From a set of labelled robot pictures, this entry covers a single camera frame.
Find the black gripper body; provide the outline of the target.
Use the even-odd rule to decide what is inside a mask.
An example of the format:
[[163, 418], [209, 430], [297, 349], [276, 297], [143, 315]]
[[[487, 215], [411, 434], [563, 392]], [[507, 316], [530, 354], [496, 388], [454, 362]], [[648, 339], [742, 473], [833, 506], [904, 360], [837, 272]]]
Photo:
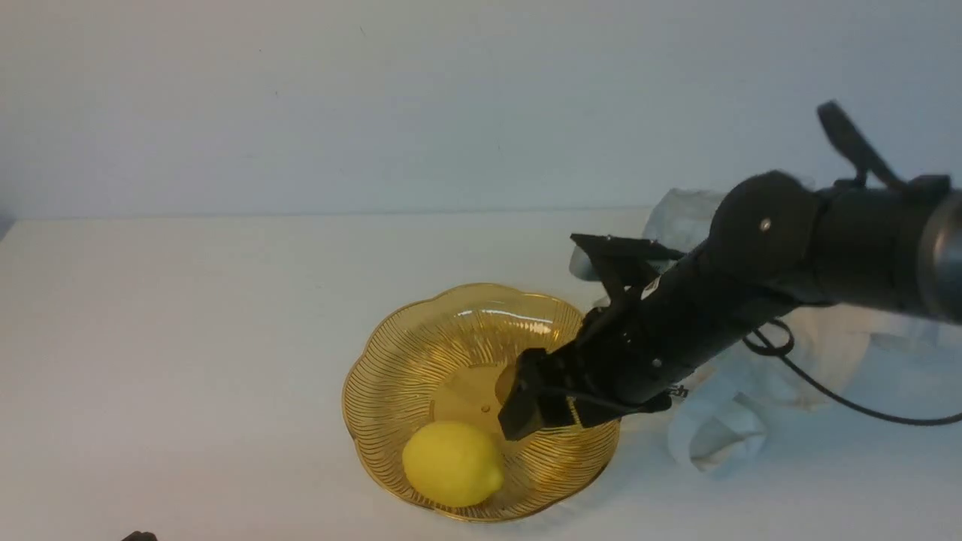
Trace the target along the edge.
[[700, 308], [649, 297], [592, 310], [575, 339], [538, 350], [538, 428], [597, 427], [670, 406], [700, 366]]

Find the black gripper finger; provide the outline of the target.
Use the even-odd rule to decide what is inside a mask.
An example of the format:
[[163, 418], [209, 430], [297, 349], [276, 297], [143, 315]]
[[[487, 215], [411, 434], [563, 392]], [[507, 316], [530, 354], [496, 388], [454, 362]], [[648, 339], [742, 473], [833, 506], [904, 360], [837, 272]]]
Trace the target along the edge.
[[514, 389], [498, 412], [505, 440], [519, 441], [543, 429], [575, 427], [570, 403], [573, 390], [564, 356], [533, 347], [516, 359]]

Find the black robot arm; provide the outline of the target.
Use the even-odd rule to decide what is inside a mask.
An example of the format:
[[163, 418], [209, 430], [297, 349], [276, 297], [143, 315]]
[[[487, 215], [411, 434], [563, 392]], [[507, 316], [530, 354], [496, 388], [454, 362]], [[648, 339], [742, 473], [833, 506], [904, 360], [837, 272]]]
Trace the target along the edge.
[[835, 101], [817, 109], [829, 144], [855, 170], [826, 189], [782, 171], [752, 176], [719, 203], [704, 240], [679, 251], [647, 239], [573, 234], [571, 273], [604, 285], [610, 304], [554, 352], [526, 349], [501, 378], [506, 440], [593, 428], [670, 407], [669, 389], [736, 342], [776, 357], [815, 390], [866, 416], [942, 427], [852, 403], [774, 346], [767, 323], [807, 307], [848, 304], [958, 325], [961, 195], [947, 175], [905, 181]]

